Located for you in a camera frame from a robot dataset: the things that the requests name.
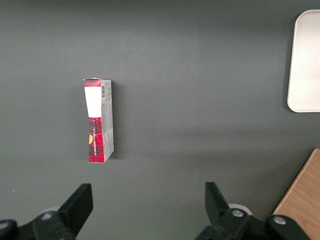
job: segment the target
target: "gray table surface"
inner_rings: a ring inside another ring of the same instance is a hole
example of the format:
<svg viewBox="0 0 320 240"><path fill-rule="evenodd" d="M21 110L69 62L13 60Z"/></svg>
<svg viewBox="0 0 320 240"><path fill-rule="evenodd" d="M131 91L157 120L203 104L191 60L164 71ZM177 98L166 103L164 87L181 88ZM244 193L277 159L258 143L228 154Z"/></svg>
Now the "gray table surface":
<svg viewBox="0 0 320 240"><path fill-rule="evenodd" d="M0 219L92 183L79 240L192 240L205 182L257 218L313 148L286 99L294 24L318 0L0 1ZM115 152L88 163L83 79L113 79Z"/></svg>

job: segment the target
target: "screw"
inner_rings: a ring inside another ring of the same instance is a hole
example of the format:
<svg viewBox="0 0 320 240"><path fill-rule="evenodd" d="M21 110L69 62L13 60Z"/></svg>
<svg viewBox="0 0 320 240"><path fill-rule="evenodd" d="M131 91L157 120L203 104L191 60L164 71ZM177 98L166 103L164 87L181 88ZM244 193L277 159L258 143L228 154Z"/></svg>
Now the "screw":
<svg viewBox="0 0 320 240"><path fill-rule="evenodd" d="M8 226L9 226L9 223L7 221L3 222L3 223L0 224L0 230L5 229Z"/></svg>
<svg viewBox="0 0 320 240"><path fill-rule="evenodd" d="M233 210L232 214L233 214L233 216L235 216L237 218L241 218L244 215L244 213L242 211L239 211L239 210Z"/></svg>
<svg viewBox="0 0 320 240"><path fill-rule="evenodd" d="M280 224L280 225L285 225L287 223L286 220L284 220L280 216L275 216L273 221L275 221L277 224Z"/></svg>
<svg viewBox="0 0 320 240"><path fill-rule="evenodd" d="M49 218L52 217L52 214L50 212L46 212L42 217L41 217L41 220L42 221L45 221L45 220L48 220Z"/></svg>

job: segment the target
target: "wooden board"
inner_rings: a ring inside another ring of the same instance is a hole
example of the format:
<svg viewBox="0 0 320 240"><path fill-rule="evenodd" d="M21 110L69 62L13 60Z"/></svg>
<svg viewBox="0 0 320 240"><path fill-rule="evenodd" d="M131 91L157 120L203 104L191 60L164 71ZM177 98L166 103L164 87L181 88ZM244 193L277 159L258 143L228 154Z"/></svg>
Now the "wooden board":
<svg viewBox="0 0 320 240"><path fill-rule="evenodd" d="M313 150L273 214L294 219L312 240L320 239L320 149Z"/></svg>

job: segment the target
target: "white tray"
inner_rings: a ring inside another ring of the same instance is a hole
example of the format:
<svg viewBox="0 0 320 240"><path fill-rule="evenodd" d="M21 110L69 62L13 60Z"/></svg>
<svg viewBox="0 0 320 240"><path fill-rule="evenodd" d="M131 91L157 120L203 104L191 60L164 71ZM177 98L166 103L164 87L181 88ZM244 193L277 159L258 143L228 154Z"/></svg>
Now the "white tray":
<svg viewBox="0 0 320 240"><path fill-rule="evenodd" d="M287 104L297 113L320 112L320 10L295 22Z"/></svg>

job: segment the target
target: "cardboard box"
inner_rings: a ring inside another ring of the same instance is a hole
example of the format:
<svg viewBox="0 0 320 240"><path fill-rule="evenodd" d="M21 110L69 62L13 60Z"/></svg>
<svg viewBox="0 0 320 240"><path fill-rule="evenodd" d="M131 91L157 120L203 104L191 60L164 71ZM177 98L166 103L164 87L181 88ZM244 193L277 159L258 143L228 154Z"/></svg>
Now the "cardboard box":
<svg viewBox="0 0 320 240"><path fill-rule="evenodd" d="M90 122L90 163L105 163L115 149L111 83L110 79L84 79L85 100Z"/></svg>

